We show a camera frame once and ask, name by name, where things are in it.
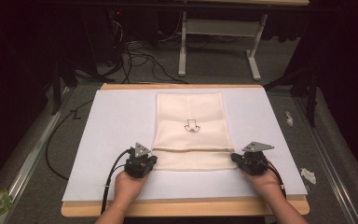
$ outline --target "white board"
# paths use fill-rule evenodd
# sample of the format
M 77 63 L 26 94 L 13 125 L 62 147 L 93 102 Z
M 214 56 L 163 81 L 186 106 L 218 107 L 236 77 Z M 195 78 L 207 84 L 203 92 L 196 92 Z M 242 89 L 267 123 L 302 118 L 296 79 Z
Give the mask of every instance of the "white board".
M 97 91 L 63 202 L 99 202 L 108 174 L 124 150 L 151 148 L 158 92 L 222 92 L 229 134 L 237 153 L 252 141 L 282 176 L 287 195 L 307 195 L 293 157 L 263 88 Z M 125 155 L 118 165 L 124 164 Z M 114 173 L 108 200 L 113 199 Z M 153 171 L 138 200 L 251 197 L 256 193 L 238 169 L 211 172 Z

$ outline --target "cream fabric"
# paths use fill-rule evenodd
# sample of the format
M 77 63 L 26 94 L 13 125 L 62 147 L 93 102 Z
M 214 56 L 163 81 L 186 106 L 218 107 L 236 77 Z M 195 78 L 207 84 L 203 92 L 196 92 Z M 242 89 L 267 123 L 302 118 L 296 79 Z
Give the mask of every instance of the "cream fabric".
M 155 169 L 231 169 L 232 151 L 220 92 L 157 94 Z

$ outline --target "folded garment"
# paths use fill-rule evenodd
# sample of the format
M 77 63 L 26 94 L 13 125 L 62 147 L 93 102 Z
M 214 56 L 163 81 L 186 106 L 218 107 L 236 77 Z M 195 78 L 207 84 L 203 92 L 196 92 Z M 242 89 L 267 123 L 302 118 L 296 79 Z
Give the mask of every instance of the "folded garment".
M 215 93 L 158 93 L 153 155 L 157 170 L 222 170 L 237 165 L 229 156 L 223 97 Z

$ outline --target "person's left hand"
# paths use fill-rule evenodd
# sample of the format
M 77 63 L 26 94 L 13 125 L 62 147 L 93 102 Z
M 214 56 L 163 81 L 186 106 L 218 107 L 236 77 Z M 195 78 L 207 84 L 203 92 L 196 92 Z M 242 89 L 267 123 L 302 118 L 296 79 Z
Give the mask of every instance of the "person's left hand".
M 116 176 L 115 199 L 113 203 L 118 209 L 126 211 L 130 204 L 139 196 L 150 173 L 144 178 L 133 178 L 125 171 Z

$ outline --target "person's right arm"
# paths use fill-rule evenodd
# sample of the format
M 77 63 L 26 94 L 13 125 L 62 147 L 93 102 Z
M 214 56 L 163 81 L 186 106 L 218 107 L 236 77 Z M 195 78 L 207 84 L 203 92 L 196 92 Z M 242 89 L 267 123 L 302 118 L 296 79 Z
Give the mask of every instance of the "person's right arm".
M 303 224 L 309 223 L 298 211 L 284 198 L 278 177 L 268 169 L 263 175 L 242 174 L 253 184 L 255 191 L 260 194 L 269 205 L 279 224 Z

